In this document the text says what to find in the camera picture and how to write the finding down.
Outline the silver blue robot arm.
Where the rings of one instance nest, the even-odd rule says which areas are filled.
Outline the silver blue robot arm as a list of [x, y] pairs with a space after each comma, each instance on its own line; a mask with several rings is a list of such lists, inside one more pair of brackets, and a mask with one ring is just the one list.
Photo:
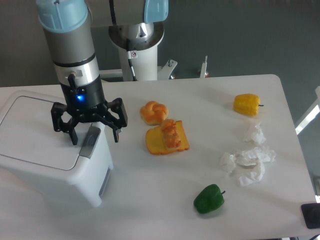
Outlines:
[[38, 0], [36, 6], [65, 98], [51, 108], [54, 130], [69, 134], [77, 144], [78, 123], [100, 122], [112, 128], [117, 139], [128, 117], [122, 99], [105, 99], [91, 29], [108, 27], [125, 81], [154, 81], [169, 2]]

